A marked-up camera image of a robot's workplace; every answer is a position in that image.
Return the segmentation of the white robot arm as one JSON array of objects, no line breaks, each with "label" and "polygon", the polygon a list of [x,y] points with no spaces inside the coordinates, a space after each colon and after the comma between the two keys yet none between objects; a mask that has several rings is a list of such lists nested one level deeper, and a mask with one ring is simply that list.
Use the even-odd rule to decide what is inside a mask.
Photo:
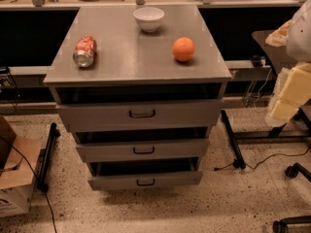
[{"label": "white robot arm", "polygon": [[265,42],[273,47],[285,46],[287,55],[297,61],[292,69],[281,70],[269,101],[265,122],[279,127],[311,99],[311,0],[306,0]]}]

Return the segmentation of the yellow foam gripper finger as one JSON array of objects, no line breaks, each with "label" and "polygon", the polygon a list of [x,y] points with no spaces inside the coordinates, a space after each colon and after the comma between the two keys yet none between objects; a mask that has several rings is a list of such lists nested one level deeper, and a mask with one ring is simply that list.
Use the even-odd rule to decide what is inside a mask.
[{"label": "yellow foam gripper finger", "polygon": [[298,62],[292,69],[283,68],[269,101],[265,122],[282,126],[311,99],[311,64]]}]

